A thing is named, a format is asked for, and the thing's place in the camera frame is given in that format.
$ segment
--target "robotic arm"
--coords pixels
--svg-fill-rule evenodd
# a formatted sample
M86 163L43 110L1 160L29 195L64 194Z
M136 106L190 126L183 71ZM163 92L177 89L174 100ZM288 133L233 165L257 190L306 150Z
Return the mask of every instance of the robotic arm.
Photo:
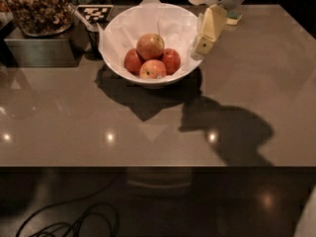
M204 14L198 15L197 36L194 41L192 58L202 59L212 49L226 24L228 11L236 8L244 0L189 0L192 4L206 4L209 7Z

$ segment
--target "checkered box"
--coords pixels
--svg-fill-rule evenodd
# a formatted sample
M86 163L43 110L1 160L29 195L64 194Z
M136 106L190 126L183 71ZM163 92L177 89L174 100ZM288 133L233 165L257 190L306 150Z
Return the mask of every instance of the checkered box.
M110 19L113 5L79 5L78 11L86 18L90 23L106 23Z

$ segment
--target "red apple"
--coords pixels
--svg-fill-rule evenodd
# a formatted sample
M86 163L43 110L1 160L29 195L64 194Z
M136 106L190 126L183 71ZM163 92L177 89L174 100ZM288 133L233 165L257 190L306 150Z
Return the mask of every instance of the red apple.
M132 74L139 74L144 60L138 55L136 48L130 49L124 59L124 67Z
M137 52L144 59L157 59L164 52L164 40L157 34L148 33L137 41Z
M166 48L160 60L166 66L167 75L175 73L181 65L180 55L172 48Z
M167 75L167 70L164 62L158 59L150 59L142 64L139 77L142 79L158 79L165 77Z

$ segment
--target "table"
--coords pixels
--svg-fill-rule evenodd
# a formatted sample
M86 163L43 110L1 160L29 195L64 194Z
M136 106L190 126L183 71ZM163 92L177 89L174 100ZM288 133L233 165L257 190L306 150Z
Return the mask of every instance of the table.
M163 89L87 55L78 67L2 67L0 164L314 166L315 39L279 5L237 11L201 66Z

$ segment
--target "cord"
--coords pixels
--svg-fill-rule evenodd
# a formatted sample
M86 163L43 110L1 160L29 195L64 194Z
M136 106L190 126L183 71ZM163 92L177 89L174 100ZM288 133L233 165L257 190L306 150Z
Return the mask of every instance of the cord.
M108 184L106 184L104 187L102 187L101 189L93 192L92 194L89 194L87 196L84 197L79 197L79 198L75 198L75 199L71 199L71 200L66 200L66 201L61 201L61 202L57 202L57 203L53 203L50 205L47 205L45 207L42 207L41 209L38 209L37 211L35 211L34 213L32 213L20 226L16 237L19 237L23 231L23 229L25 228L25 226L34 218L36 217L39 213L43 212L44 210L53 208L53 207L57 207L57 206L61 206L61 205L65 205L65 204L69 204L69 203L73 203L73 202L78 202L78 201L82 201L82 200L86 200L89 198L92 198L98 194L100 194L101 192L103 192L104 190L106 190L107 188L109 188L114 182L115 180L119 177L120 174L117 174L114 178L112 178L110 180L110 182ZM114 227L112 227L111 222L100 212L94 212L93 209L103 205L103 206L107 206L109 207L114 213L115 213L115 225ZM108 227L110 229L110 236L114 237L118 234L119 231L119 213L118 211L109 203L101 201L101 202L96 202L92 205L90 205L83 213L82 215L75 220L74 223L70 224L68 222L58 222L58 223L54 223L51 225L46 226L45 228L43 228L42 230L40 230L39 232L30 235L29 237L56 237L56 235L54 234L55 232L58 232L62 229L66 229L66 231L64 232L64 234L62 235L62 237L66 237L71 231L73 232L73 237L79 237L79 233L80 233L80 228L82 226L82 224L84 223L84 220L91 216L91 215L95 215L95 216L100 216L102 219L104 219L104 221L108 224Z

